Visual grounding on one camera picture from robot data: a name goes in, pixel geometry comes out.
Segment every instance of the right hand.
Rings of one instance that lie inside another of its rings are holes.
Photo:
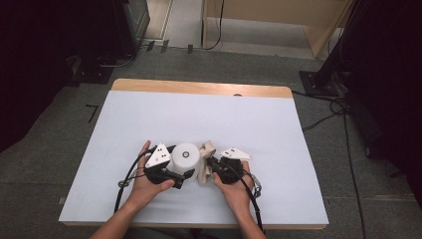
[[[250,173],[249,163],[242,161],[242,166],[245,171]],[[216,172],[213,173],[214,184],[220,188],[226,199],[226,203],[233,213],[249,212],[250,198],[246,191],[245,185],[239,180],[233,184],[224,184]],[[252,178],[245,174],[243,180],[250,189],[254,186]]]

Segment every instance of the white cylindrical spool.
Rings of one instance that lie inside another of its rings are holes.
[[[195,169],[193,176],[187,181],[193,181],[198,175],[199,169],[199,148],[192,143],[184,142],[174,147],[171,152],[173,157],[173,171],[183,175],[190,169]]]

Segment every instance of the cable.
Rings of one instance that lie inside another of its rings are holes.
[[[101,65],[101,64],[100,64],[100,67],[104,67],[104,68],[119,68],[119,67],[124,67],[124,66],[126,66],[127,64],[129,64],[129,62],[130,62],[131,60],[133,60],[133,55],[131,55],[131,56],[130,56],[130,59],[129,59],[127,62],[123,63],[123,64],[120,64],[120,65]]]
[[[137,163],[139,162],[139,160],[145,156],[147,153],[151,153],[155,151],[155,147],[153,147],[152,149],[149,149],[143,153],[141,153],[136,160],[134,161],[133,165],[130,167],[129,172],[127,173],[126,177],[124,178],[123,183],[120,186],[120,190],[118,191],[117,194],[117,199],[115,200],[115,206],[114,206],[114,213],[116,213],[118,211],[118,207],[120,206],[120,201],[121,201],[121,196],[123,195],[123,191],[124,191],[124,185],[127,184],[127,182],[129,181],[130,178],[130,174],[133,171],[133,169],[136,167]]]
[[[233,173],[235,173],[235,175],[240,179],[242,184],[245,186],[246,192],[248,193],[249,198],[251,199],[252,205],[255,208],[255,214],[257,215],[258,227],[261,229],[262,232],[264,232],[263,223],[261,221],[261,210],[260,210],[260,207],[258,206],[257,200],[255,199],[254,195],[252,194],[251,188],[249,188],[248,184],[246,184],[246,182],[245,182],[245,180],[243,180],[242,176],[239,175],[239,173],[237,173],[236,170],[233,167],[231,167],[230,165],[228,165],[224,162],[221,162],[221,161],[219,163],[221,163],[223,166],[226,166],[227,168],[232,170]]]
[[[301,95],[301,96],[305,96],[305,97],[310,97],[313,99],[318,99],[318,100],[324,100],[326,101],[326,98],[317,98],[317,97],[312,97],[312,96],[308,96],[305,94],[301,94],[298,92],[294,92],[295,94]],[[354,175],[354,170],[353,170],[353,164],[351,162],[351,153],[350,153],[350,142],[348,139],[348,130],[347,130],[347,112],[349,110],[348,106],[344,106],[341,103],[344,102],[343,98],[339,98],[339,99],[329,99],[330,100],[330,104],[329,104],[329,109],[333,112],[333,114],[330,117],[333,117],[335,115],[343,115],[343,122],[344,122],[344,133],[345,133],[345,142],[346,142],[346,148],[347,148],[347,157],[348,157],[348,164],[349,164],[349,168],[350,168],[350,174],[351,174],[351,179],[353,181],[353,188],[354,188],[354,193],[356,194],[356,200],[357,200],[357,207],[359,209],[359,217],[360,217],[360,225],[362,228],[362,237],[363,239],[366,239],[366,230],[365,230],[365,223],[364,223],[364,219],[363,219],[363,212],[362,212],[362,206],[360,203],[360,196],[359,196],[359,190],[357,189],[357,183],[356,183],[356,177]],[[336,103],[339,106],[341,106],[341,110],[339,111],[335,111],[332,106],[333,104]]]
[[[217,40],[217,42],[215,43],[215,45],[214,45],[214,46],[212,46],[212,47],[210,47],[210,48],[204,48],[203,50],[205,50],[205,51],[209,51],[209,50],[214,49],[214,48],[218,45],[218,43],[220,43],[220,40],[221,40],[221,32],[222,32],[222,29],[221,29],[221,22],[222,22],[222,20],[223,20],[223,10],[224,10],[224,0],[223,0],[223,2],[221,3],[221,12],[220,12],[220,31],[219,31],[218,40]]]
[[[292,93],[297,94],[297,95],[300,95],[300,96],[312,98],[312,99],[317,99],[317,100],[329,102],[329,110],[332,112],[332,114],[329,115],[328,117],[322,118],[322,119],[318,120],[317,122],[315,122],[315,123],[313,123],[313,124],[311,124],[309,126],[303,127],[302,128],[302,131],[303,132],[308,131],[310,129],[313,129],[318,124],[320,124],[320,123],[324,122],[325,120],[328,120],[328,119],[330,119],[330,118],[332,118],[334,116],[344,115],[346,113],[347,109],[348,109],[348,106],[342,105],[344,103],[344,98],[330,99],[330,98],[323,98],[323,97],[314,97],[314,96],[309,96],[309,95],[306,95],[306,94],[303,94],[303,93],[299,93],[299,92],[296,92],[296,91],[292,91]],[[337,104],[338,106],[340,106],[340,110],[336,111],[333,108],[334,104]]]
[[[362,227],[362,236],[363,236],[363,239],[366,239],[365,222],[363,219],[363,212],[362,212],[362,206],[360,203],[359,190],[357,189],[356,177],[354,176],[353,164],[351,163],[350,143],[348,140],[346,114],[343,115],[343,120],[344,120],[344,133],[345,133],[345,142],[346,142],[346,147],[347,147],[348,164],[350,167],[351,179],[353,180],[354,193],[356,194],[357,207],[359,209],[360,225]]]
[[[134,178],[139,178],[139,177],[143,177],[143,176],[146,176],[145,174],[143,174],[143,175],[139,175],[139,176],[133,176],[133,177],[130,177],[128,180],[132,180],[132,179],[134,179]]]

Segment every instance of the left hand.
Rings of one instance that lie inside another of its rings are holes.
[[[151,145],[151,142],[148,140],[143,146],[139,154],[147,151],[150,145]],[[143,156],[137,164],[137,172],[136,172],[136,176],[141,176],[141,177],[137,177],[134,179],[133,189],[129,197],[124,203],[124,206],[129,206],[131,209],[136,210],[136,211],[148,205],[148,203],[158,193],[165,191],[174,185],[174,181],[171,179],[163,181],[160,184],[154,184],[150,182],[143,172],[143,168],[145,167],[145,164],[146,164],[146,157]]]

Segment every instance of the finger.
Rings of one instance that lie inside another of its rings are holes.
[[[149,150],[149,146],[151,145],[151,141],[147,140],[146,143],[143,145],[142,149],[140,150],[139,155],[141,155],[143,152]],[[146,157],[143,156],[140,160],[139,163],[137,164],[138,167],[144,167],[146,164]]]

